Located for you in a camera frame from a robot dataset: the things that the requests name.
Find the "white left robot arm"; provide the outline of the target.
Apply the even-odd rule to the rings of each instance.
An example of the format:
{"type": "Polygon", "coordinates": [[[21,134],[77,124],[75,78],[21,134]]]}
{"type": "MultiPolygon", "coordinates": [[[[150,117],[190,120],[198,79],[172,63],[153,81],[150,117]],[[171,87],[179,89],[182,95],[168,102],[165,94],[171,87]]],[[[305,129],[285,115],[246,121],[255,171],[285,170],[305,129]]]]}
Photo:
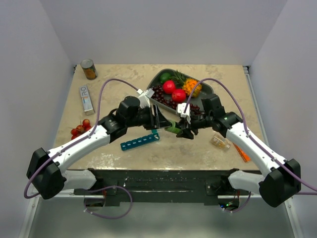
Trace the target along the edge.
{"type": "Polygon", "coordinates": [[[124,136],[128,128],[137,126],[153,130],[170,127],[171,122],[161,114],[157,105],[151,106],[149,102],[142,105],[139,98],[128,96],[117,109],[79,137],[49,151],[37,149],[27,170],[27,185],[33,185],[43,199],[53,198],[67,189],[100,193],[103,183],[90,170],[71,171],[69,167],[92,151],[124,136]]]}

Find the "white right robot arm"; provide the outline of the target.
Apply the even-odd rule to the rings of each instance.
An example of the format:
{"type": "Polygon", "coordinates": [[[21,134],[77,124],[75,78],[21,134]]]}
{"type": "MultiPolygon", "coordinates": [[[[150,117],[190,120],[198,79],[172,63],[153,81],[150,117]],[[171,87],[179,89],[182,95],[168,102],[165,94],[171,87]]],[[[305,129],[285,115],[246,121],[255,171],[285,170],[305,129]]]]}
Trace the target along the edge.
{"type": "Polygon", "coordinates": [[[178,104],[181,131],[177,137],[193,139],[199,129],[211,127],[224,138],[236,144],[260,170],[260,174],[234,170],[220,184],[223,193],[233,194],[242,189],[259,194],[271,207],[277,207],[300,192],[300,164],[295,160],[286,160],[257,138],[244,121],[234,112],[225,112],[219,96],[211,94],[202,99],[204,113],[191,115],[186,103],[178,104]]]}

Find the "green pill bottle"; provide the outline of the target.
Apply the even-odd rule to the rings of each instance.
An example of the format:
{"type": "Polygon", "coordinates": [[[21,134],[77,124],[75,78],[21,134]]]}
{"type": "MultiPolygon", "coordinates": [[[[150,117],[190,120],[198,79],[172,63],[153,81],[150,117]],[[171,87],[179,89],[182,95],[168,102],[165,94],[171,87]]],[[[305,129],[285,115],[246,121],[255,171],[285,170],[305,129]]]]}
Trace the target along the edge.
{"type": "Polygon", "coordinates": [[[170,120],[169,121],[171,123],[171,126],[170,127],[166,127],[164,130],[165,131],[168,131],[168,132],[171,132],[171,133],[174,133],[174,134],[178,134],[179,132],[181,132],[181,128],[179,126],[179,124],[173,120],[170,120]]]}

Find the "teal weekly pill organizer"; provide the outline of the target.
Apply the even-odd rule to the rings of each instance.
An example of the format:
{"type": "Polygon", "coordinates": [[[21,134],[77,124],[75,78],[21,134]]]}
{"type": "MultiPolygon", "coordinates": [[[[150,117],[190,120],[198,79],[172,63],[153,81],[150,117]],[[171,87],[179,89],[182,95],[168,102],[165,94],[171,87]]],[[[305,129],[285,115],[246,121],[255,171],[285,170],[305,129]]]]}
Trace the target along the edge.
{"type": "Polygon", "coordinates": [[[152,130],[151,134],[130,140],[130,141],[126,141],[120,144],[121,150],[122,151],[127,151],[130,149],[134,149],[149,143],[153,143],[156,141],[160,140],[160,136],[159,133],[157,132],[157,130],[152,130]],[[159,136],[159,139],[154,138],[154,135],[157,134],[159,136]]]}

